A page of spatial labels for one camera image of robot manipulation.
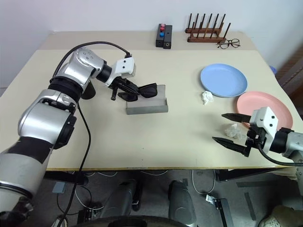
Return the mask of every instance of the crumpled tissue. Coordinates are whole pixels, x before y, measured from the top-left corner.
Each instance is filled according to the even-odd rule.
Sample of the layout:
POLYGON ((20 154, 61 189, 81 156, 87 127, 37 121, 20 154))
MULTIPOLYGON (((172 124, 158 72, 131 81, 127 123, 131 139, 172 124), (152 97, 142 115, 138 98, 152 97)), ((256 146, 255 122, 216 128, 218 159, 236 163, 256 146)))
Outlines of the crumpled tissue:
POLYGON ((208 102, 213 102, 214 101, 213 94, 210 91, 203 92, 202 101, 203 101, 203 105, 206 105, 208 102))
POLYGON ((238 124, 232 124, 230 127, 225 129, 224 132, 228 137, 238 140, 241 140, 245 137, 245 135, 241 133, 241 129, 239 128, 238 124))

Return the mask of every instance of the black bracket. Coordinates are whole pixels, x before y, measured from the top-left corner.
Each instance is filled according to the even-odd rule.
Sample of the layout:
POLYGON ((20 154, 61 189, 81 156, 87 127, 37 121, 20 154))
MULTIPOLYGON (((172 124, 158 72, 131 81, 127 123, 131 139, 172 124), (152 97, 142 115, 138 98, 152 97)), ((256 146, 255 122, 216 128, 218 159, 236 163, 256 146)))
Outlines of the black bracket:
MULTIPOLYGON (((61 181, 61 182, 66 182, 66 183, 75 183, 76 177, 77 177, 77 172, 73 174, 69 174, 66 172, 61 172, 61 171, 46 171, 44 174, 44 178, 48 180, 53 180, 53 181, 61 181)), ((87 185, 89 182, 88 178, 86 175, 83 173, 80 174, 78 177, 78 183, 77 185, 87 185)))
POLYGON ((216 170, 216 180, 217 181, 228 181, 233 179, 238 179, 246 176, 253 176, 263 173, 268 173, 281 168, 260 168, 260 169, 219 169, 216 170))

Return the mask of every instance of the beige tabletop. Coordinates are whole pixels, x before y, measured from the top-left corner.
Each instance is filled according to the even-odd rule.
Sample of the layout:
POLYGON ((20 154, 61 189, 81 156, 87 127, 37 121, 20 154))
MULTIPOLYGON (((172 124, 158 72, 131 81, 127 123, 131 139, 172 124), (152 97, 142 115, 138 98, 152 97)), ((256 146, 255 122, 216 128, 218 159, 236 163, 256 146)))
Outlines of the beige tabletop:
MULTIPOLYGON (((201 49, 193 49, 190 44, 184 43, 186 35, 182 33, 173 34, 172 46, 176 49, 172 50, 152 47, 152 40, 141 47, 135 46, 134 41, 123 41, 123 33, 128 34, 128 38, 132 37, 129 32, 112 32, 112 36, 108 33, 103 32, 106 39, 102 40, 124 44, 127 49, 133 47, 129 51, 133 54, 137 70, 136 76, 130 79, 132 82, 139 86, 153 82, 166 85, 169 112, 127 115, 126 103, 119 98, 111 101, 111 90, 102 82, 93 80, 96 96, 80 101, 92 134, 90 152, 84 165, 86 170, 275 167, 255 149, 247 158, 212 140, 212 136, 225 137, 223 130, 232 122, 221 114, 235 112, 237 101, 237 98, 215 96, 213 103, 202 104, 204 88, 200 72, 213 63, 229 64, 239 69, 247 77, 248 91, 264 91, 280 99, 292 114, 293 130, 303 131, 303 122, 291 100, 243 33, 231 33, 231 38, 242 38, 241 49, 228 50, 217 49, 214 44, 199 44, 196 47, 201 49)), ((148 37, 148 34, 136 33, 136 37, 148 37)), ((0 98, 0 150, 17 141, 21 114, 41 90, 47 88, 62 56, 74 45, 100 40, 101 36, 102 32, 53 34, 33 54, 0 98)), ((119 50, 102 48, 91 47, 109 65, 124 57, 119 50)), ((78 111, 76 117, 75 130, 68 145, 53 151, 48 170, 79 168, 88 135, 78 111)), ((241 129, 246 134, 247 128, 241 125, 241 129)), ((270 156, 289 161, 273 152, 270 156)))

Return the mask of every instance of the black cable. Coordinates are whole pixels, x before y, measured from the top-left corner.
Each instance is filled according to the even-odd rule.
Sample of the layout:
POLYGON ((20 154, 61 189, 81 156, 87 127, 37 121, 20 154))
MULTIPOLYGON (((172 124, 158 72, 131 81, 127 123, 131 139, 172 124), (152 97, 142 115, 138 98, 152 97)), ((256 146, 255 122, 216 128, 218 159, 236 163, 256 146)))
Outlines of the black cable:
MULTIPOLYGON (((58 71, 60 70, 61 66, 63 65, 63 63, 65 62, 65 60, 68 58, 68 56, 69 56, 71 53, 73 53, 75 50, 77 50, 77 49, 79 49, 79 48, 81 48, 81 47, 83 47, 83 46, 88 46, 88 45, 93 45, 93 44, 107 44, 107 45, 110 45, 110 46, 114 46, 114 47, 116 47, 116 48, 118 48, 118 49, 124 51, 124 52, 126 53, 126 56, 125 56, 126 58, 131 57, 131 54, 130 54, 126 49, 122 48, 121 46, 118 46, 117 44, 113 44, 113 43, 110 43, 110 42, 95 41, 95 42, 89 42, 89 43, 80 44, 80 45, 78 45, 78 46, 73 47, 71 50, 69 50, 69 51, 64 55, 64 57, 63 57, 63 58, 61 59, 61 61, 59 62, 57 68, 55 69, 55 71, 54 71, 54 73, 53 73, 53 77, 55 77, 55 76, 57 75, 57 73, 58 73, 58 71)), ((86 120, 85 120, 85 118, 84 118, 84 116, 83 116, 83 113, 82 113, 82 111, 81 111, 81 109, 80 109, 79 104, 78 104, 78 109, 79 109, 80 115, 81 115, 81 117, 82 117, 82 119, 83 119, 83 121, 84 121, 84 124, 85 124, 85 127, 86 127, 86 129, 87 129, 88 135, 89 135, 89 143, 88 143, 88 146, 87 146, 85 155, 84 155, 84 157, 83 157, 81 166, 80 166, 79 171, 78 171, 78 173, 77 173, 77 176, 76 176, 76 180, 75 180, 74 186, 73 186, 73 188, 72 188, 70 201, 69 201, 69 203, 68 203, 68 205, 67 205, 67 208, 65 209, 65 212, 63 213, 63 215, 62 215, 62 217, 61 217, 61 219, 60 219, 60 221, 59 221, 57 227, 60 227, 60 226, 61 226, 62 222, 64 221, 65 216, 66 216, 67 213, 68 213, 68 210, 69 210, 70 207, 71 207, 72 199, 73 199, 73 197, 74 197, 75 190, 76 190, 76 187, 77 187, 77 182, 78 182, 78 179, 79 179, 80 174, 82 173, 82 168, 83 168, 85 159, 86 159, 86 157, 87 157, 87 154, 88 154, 88 152, 89 152, 90 143, 91 143, 91 134, 90 134, 90 131, 89 131, 89 127, 88 127, 88 125, 87 125, 87 123, 86 123, 86 120)))
POLYGON ((86 191, 89 192, 89 196, 90 196, 90 199, 89 199, 89 204, 91 204, 91 201, 92 201, 92 196, 91 196, 91 192, 88 188, 84 187, 84 186, 81 186, 81 188, 84 188, 86 191))
MULTIPOLYGON (((60 205, 59 205, 59 193, 57 193, 57 207, 58 207, 58 209, 62 212, 62 213, 64 213, 64 210, 60 207, 60 205)), ((77 213, 72 213, 72 214, 66 214, 66 215, 69 215, 69 216, 71 216, 71 215, 76 215, 76 214, 79 214, 79 212, 77 212, 77 213)))
MULTIPOLYGON (((91 204, 92 195, 91 195, 90 190, 89 190, 88 188, 84 187, 84 186, 81 186, 81 188, 84 188, 86 191, 89 192, 89 197, 90 197, 90 199, 89 199, 89 204, 91 204)), ((62 213, 64 213, 64 210, 63 210, 63 209, 60 207, 60 205, 59 205, 59 193, 57 193, 57 207, 58 207, 58 209, 59 209, 62 213)), ((79 214, 79 212, 77 212, 77 213, 72 213, 72 214, 66 214, 66 215, 71 216, 71 215, 76 215, 76 214, 79 214)))
POLYGON ((272 159, 271 157, 269 157, 267 154, 265 154, 265 152, 262 149, 262 145, 260 143, 257 144, 257 148, 260 151, 261 155, 266 158, 268 161, 271 161, 277 165, 281 165, 281 166, 303 166, 303 163, 298 163, 298 162, 279 162, 277 160, 272 159))
POLYGON ((87 145, 87 149, 86 149, 85 155, 84 155, 84 157, 83 157, 81 166, 80 166, 79 171, 78 171, 78 173, 77 173, 76 180, 75 180, 74 186, 73 186, 72 191, 71 191, 71 196, 70 196, 69 203, 68 203, 67 208, 65 209, 65 212, 63 213, 63 215, 62 215, 62 217, 61 217, 61 219, 60 219, 60 221, 59 221, 57 227, 60 227, 60 226, 61 226, 62 222, 64 221, 64 218, 65 218, 66 215, 67 215, 67 212, 68 212, 69 209, 71 208, 71 203, 72 203, 72 199, 74 198, 75 190, 76 190, 76 187, 77 187, 77 182, 78 182, 78 179, 79 179, 80 174, 82 173, 82 168, 83 168, 83 166, 84 166, 84 162, 85 162, 85 159, 86 159, 86 157, 87 157, 87 154, 89 153, 89 148, 90 148, 90 143, 91 143, 91 134, 90 134, 89 126, 88 126, 87 123, 86 123, 86 120, 85 120, 85 118, 84 118, 84 115, 83 115, 83 113, 82 113, 82 111, 81 111, 81 108, 80 108, 80 105, 79 105, 79 104, 78 104, 78 109, 79 109, 80 115, 81 115, 81 117, 82 117, 82 119, 83 119, 83 122, 84 122, 84 124, 85 124, 87 133, 88 133, 88 135, 89 135, 89 143, 88 143, 88 145, 87 145))
POLYGON ((94 44, 107 44, 107 45, 111 45, 114 46, 118 49, 120 49, 121 51, 124 51, 126 53, 126 58, 131 57, 132 55, 124 48, 122 48, 121 46, 118 46, 117 44, 113 44, 110 42, 106 42, 106 41, 95 41, 95 42, 89 42, 89 43, 84 43, 84 44, 80 44, 78 46, 73 47, 70 51, 68 51, 65 56, 62 58, 62 60, 59 62, 55 72, 53 73, 53 77, 55 77, 59 71, 59 69, 61 68, 61 66, 63 65, 63 63, 65 62, 65 60, 68 58, 68 56, 70 56, 70 54, 72 54, 75 50, 83 47, 83 46, 89 46, 89 45, 94 45, 94 44))

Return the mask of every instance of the blue plate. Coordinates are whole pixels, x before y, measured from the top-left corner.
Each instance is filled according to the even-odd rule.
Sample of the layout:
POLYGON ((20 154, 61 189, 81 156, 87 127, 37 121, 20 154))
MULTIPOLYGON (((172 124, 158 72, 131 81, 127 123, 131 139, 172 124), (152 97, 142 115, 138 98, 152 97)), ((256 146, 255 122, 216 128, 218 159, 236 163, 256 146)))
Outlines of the blue plate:
POLYGON ((247 89, 246 77, 238 69, 225 64, 212 64, 201 71, 204 88, 219 97, 242 95, 247 89))

